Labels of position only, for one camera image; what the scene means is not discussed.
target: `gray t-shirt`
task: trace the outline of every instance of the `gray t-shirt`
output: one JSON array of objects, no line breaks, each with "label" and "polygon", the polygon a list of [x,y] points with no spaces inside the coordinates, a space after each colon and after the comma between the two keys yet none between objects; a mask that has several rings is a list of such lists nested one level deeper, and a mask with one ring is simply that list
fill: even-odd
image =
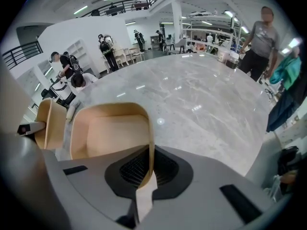
[{"label": "gray t-shirt", "polygon": [[272,48],[279,50],[279,35],[273,26],[266,27],[262,21],[256,21],[250,34],[251,50],[257,55],[269,58]]}]

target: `black railing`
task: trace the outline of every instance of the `black railing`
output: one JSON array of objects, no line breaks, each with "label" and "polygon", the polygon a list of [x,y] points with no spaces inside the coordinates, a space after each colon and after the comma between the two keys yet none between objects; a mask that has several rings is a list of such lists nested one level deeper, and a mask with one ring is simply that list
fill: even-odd
[{"label": "black railing", "polygon": [[41,54],[43,52],[38,41],[34,41],[28,44],[20,45],[5,52],[2,57],[9,69],[17,66],[19,63]]},{"label": "black railing", "polygon": [[81,16],[115,16],[120,13],[135,10],[147,10],[158,0],[124,0],[118,2],[112,2],[108,5],[102,6],[98,9],[94,9],[91,12]]}]

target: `teal jacket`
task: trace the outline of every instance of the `teal jacket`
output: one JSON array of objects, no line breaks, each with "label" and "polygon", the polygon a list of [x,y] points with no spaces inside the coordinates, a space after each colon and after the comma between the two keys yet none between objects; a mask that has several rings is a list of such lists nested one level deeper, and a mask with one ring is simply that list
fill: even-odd
[{"label": "teal jacket", "polygon": [[300,57],[292,58],[291,56],[287,56],[274,71],[270,78],[270,83],[275,84],[283,80],[283,86],[288,90],[299,75],[301,63]]}]

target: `marble table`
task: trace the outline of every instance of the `marble table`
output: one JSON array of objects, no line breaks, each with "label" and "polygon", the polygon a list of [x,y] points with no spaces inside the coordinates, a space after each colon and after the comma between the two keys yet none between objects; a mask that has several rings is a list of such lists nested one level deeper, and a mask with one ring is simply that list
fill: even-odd
[{"label": "marble table", "polygon": [[[207,54],[127,66],[77,98],[82,103],[77,111],[103,103],[138,103],[153,121],[156,145],[217,159],[243,176],[261,148],[269,113],[261,85]],[[56,152],[59,160],[70,159],[71,126],[66,124],[64,147]]]}]

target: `man in gray t-shirt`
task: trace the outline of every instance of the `man in gray t-shirt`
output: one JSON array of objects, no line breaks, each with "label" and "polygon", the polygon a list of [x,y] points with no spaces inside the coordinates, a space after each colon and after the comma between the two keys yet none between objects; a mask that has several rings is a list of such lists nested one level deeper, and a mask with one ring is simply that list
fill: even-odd
[{"label": "man in gray t-shirt", "polygon": [[254,81],[257,81],[266,69],[271,52],[271,67],[267,71],[266,76],[269,77],[272,75],[279,49],[279,36],[276,29],[272,26],[274,19],[272,9],[263,7],[261,9],[261,18],[263,21],[255,22],[248,39],[243,44],[240,51],[241,54],[244,54],[245,47],[251,42],[251,49],[246,52],[240,69],[245,73],[251,71],[250,77]]}]

